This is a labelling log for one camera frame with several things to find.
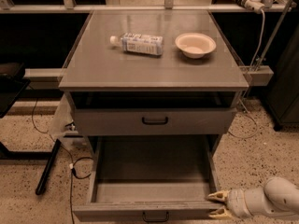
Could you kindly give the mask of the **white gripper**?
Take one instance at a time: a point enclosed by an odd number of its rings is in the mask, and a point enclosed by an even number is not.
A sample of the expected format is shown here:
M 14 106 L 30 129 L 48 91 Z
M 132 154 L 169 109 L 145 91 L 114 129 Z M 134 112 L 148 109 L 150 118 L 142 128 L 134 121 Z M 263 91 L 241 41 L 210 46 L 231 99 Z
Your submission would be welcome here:
M 220 190 L 214 193 L 210 193 L 207 199 L 212 202 L 226 203 L 225 207 L 212 211 L 208 214 L 213 219 L 232 219 L 238 218 L 249 218 L 251 213 L 246 205 L 245 192 L 242 189 L 232 190 Z

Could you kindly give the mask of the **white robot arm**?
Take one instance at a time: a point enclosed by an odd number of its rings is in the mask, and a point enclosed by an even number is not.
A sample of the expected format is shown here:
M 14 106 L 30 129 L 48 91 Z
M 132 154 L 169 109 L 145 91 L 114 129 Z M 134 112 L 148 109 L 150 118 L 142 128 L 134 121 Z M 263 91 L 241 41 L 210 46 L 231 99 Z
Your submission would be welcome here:
M 207 199 L 222 203 L 208 214 L 214 219 L 247 219 L 255 216 L 282 220 L 299 219 L 299 187 L 289 180 L 274 176 L 255 189 L 220 190 Z

